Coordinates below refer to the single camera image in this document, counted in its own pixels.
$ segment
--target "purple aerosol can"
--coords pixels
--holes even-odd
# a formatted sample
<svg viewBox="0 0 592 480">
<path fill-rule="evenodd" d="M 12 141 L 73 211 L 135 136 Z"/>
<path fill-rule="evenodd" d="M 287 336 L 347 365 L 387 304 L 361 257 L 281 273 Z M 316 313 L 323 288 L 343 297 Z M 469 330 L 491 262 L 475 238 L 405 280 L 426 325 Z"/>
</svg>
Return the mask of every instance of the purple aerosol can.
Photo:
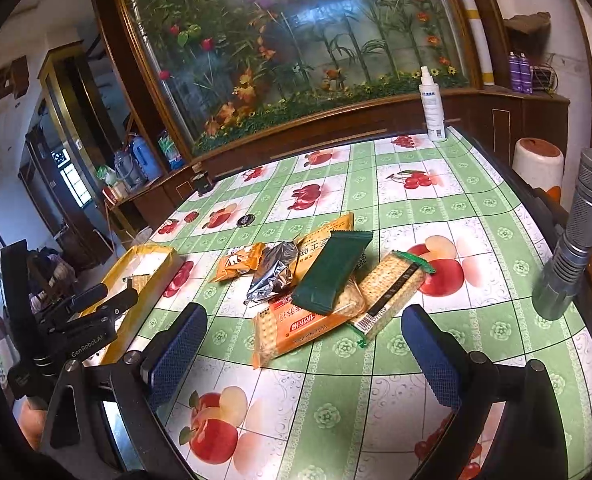
<svg viewBox="0 0 592 480">
<path fill-rule="evenodd" d="M 513 52 L 509 53 L 509 70 L 511 71 L 511 88 L 514 92 L 522 92 L 520 59 Z"/>
<path fill-rule="evenodd" d="M 531 66 L 529 65 L 528 59 L 524 54 L 520 54 L 520 59 L 518 62 L 520 64 L 520 81 L 522 82 L 522 93 L 533 94 Z"/>
</svg>

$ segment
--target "blue gripper pad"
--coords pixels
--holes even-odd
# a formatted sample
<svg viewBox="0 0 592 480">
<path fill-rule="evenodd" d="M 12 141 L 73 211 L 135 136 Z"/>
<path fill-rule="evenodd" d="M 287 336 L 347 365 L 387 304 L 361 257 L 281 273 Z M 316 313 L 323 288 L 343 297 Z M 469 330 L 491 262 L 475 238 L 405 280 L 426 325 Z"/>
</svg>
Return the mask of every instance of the blue gripper pad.
<svg viewBox="0 0 592 480">
<path fill-rule="evenodd" d="M 149 343 L 154 346 L 154 352 L 160 343 L 164 345 L 159 348 L 161 356 L 153 364 L 151 371 L 147 373 L 143 370 L 143 374 L 148 375 L 148 378 L 143 378 L 149 385 L 148 401 L 152 410 L 169 402 L 172 398 L 206 333 L 207 312 L 203 306 L 189 303 L 172 323 L 172 326 L 164 332 L 156 334 Z M 159 335 L 163 337 L 157 342 L 156 338 Z"/>
<path fill-rule="evenodd" d="M 418 304 L 403 310 L 400 324 L 403 337 L 436 399 L 442 406 L 457 410 L 461 404 L 461 375 L 441 348 L 443 333 Z"/>
</svg>

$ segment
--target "window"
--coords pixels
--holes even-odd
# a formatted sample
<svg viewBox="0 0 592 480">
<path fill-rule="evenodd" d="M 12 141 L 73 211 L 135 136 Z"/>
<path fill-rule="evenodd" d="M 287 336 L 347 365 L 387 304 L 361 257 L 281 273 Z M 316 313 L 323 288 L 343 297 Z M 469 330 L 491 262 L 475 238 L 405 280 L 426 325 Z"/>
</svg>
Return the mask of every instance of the window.
<svg viewBox="0 0 592 480">
<path fill-rule="evenodd" d="M 58 152 L 52 152 L 52 157 L 54 158 L 54 162 L 56 162 L 56 166 L 60 170 L 60 174 L 63 177 L 65 184 L 70 188 L 71 194 L 74 196 L 74 199 L 76 199 L 76 203 L 79 207 L 83 207 L 92 200 L 92 197 L 89 194 L 89 191 L 87 191 L 80 175 L 76 171 L 76 166 L 71 163 L 70 154 L 65 148 L 63 148 Z"/>
</svg>

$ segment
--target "silver foil wrapper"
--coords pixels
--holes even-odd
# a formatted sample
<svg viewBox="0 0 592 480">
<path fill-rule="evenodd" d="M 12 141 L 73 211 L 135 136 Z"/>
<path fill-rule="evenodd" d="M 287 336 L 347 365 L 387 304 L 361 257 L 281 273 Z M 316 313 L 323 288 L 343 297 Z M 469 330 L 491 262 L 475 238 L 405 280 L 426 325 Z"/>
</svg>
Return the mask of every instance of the silver foil wrapper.
<svg viewBox="0 0 592 480">
<path fill-rule="evenodd" d="M 293 267 L 297 259 L 298 248 L 294 242 L 265 248 L 258 269 L 253 273 L 246 303 L 268 300 L 283 292 L 291 284 L 290 266 Z"/>
</svg>

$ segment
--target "gray metal flashlight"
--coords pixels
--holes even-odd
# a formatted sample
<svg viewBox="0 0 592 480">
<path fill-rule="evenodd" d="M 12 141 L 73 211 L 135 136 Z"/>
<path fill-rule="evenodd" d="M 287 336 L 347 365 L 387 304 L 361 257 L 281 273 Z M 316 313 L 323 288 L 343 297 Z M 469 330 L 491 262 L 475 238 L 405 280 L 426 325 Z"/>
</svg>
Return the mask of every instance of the gray metal flashlight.
<svg viewBox="0 0 592 480">
<path fill-rule="evenodd" d="M 534 286 L 532 302 L 541 317 L 560 319 L 578 292 L 578 284 L 592 251 L 592 148 L 580 155 L 572 209 L 554 256 Z"/>
</svg>

